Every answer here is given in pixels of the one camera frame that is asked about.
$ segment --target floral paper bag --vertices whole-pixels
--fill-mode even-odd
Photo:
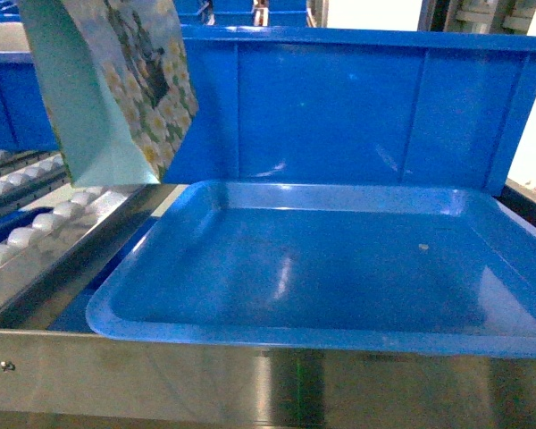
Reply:
[[[172,1],[19,7],[72,183],[159,183],[197,113]]]

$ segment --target flower pattern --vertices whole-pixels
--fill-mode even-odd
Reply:
[[[172,0],[153,1],[147,6],[142,0],[83,0],[74,6],[72,18],[90,45],[98,34],[113,34],[104,38],[107,43],[98,49],[105,54],[97,60],[132,141],[161,180],[197,114],[198,102],[180,31],[163,37],[165,32],[157,27],[165,21],[178,26],[171,24]]]

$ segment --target metal edge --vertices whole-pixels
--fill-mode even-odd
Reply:
[[[507,179],[497,200],[536,228],[536,193]]]
[[[46,329],[111,260],[176,185],[149,185],[112,211],[0,309],[0,328]]]
[[[30,151],[13,154],[7,159],[0,161],[0,177],[53,155],[55,155],[55,152]]]
[[[0,330],[0,410],[231,427],[533,428],[536,360]]]

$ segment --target stainless steel panel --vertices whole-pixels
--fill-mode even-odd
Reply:
[[[11,361],[14,371],[4,371]],[[0,410],[209,425],[536,428],[536,360],[0,330]]]

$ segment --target screw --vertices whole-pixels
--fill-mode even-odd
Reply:
[[[7,361],[5,360],[3,362],[0,362],[0,367],[2,368],[4,372],[16,370],[16,365],[13,364],[11,360],[7,360]]]

